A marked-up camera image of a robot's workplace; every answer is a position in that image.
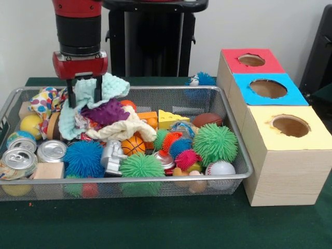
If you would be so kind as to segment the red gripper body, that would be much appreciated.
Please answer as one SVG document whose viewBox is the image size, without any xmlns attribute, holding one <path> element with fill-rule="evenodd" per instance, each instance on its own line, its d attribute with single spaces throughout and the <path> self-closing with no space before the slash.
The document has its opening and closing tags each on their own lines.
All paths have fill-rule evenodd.
<svg viewBox="0 0 332 249">
<path fill-rule="evenodd" d="M 52 55 L 56 75 L 60 79 L 75 79 L 77 77 L 104 75 L 108 68 L 108 57 L 105 50 L 87 57 L 65 56 L 56 51 Z"/>
</svg>

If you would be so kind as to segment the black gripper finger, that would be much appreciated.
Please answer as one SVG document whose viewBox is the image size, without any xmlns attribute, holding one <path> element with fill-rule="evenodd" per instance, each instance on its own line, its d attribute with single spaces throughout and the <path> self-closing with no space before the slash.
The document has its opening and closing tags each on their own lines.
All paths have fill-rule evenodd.
<svg viewBox="0 0 332 249">
<path fill-rule="evenodd" d="M 66 86 L 67 86 L 67 93 L 68 93 L 68 104 L 70 108 L 76 107 L 76 96 L 73 90 L 73 80 L 67 79 L 66 80 Z"/>
<path fill-rule="evenodd" d="M 94 89 L 94 102 L 97 103 L 102 100 L 102 75 L 96 78 L 96 87 Z"/>
</svg>

